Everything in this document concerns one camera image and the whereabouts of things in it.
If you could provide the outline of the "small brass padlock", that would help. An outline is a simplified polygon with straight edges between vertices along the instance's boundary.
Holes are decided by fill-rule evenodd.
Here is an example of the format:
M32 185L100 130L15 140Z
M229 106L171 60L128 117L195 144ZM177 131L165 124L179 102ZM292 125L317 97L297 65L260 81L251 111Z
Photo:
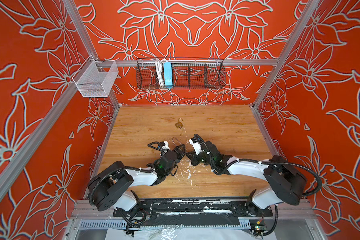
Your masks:
M182 130L184 128L184 120L179 118L178 121L175 123L177 129Z

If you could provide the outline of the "long-shackle brass padlock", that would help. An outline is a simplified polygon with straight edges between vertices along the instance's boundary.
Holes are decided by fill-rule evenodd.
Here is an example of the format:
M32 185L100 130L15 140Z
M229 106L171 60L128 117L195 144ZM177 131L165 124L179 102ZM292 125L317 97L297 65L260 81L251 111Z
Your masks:
M172 143L175 147L182 145L183 143L176 137L172 137Z

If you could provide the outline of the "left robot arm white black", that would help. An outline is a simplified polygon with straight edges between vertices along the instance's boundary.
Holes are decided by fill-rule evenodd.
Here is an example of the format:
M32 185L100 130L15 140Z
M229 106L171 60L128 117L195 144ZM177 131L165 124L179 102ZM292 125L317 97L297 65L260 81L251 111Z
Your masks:
M186 155L186 145L171 149L167 141L147 144L160 152L160 157L145 168L128 167L116 161L88 183L89 204L99 212L109 208L130 211L138 205L138 197L129 188L156 186L177 173L179 162Z

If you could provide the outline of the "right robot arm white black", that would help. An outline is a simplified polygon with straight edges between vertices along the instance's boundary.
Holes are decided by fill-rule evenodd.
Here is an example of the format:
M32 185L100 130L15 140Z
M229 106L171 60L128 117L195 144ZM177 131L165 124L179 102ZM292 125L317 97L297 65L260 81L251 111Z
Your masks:
M194 134L189 143L193 151L186 155L192 165L210 166L217 176L242 175L268 183L261 190L253 190L247 198L246 209L251 215L280 203L297 206L302 198L316 194L323 186L319 174L305 166L290 163L281 156L258 161L224 155L212 142L204 141L198 134Z

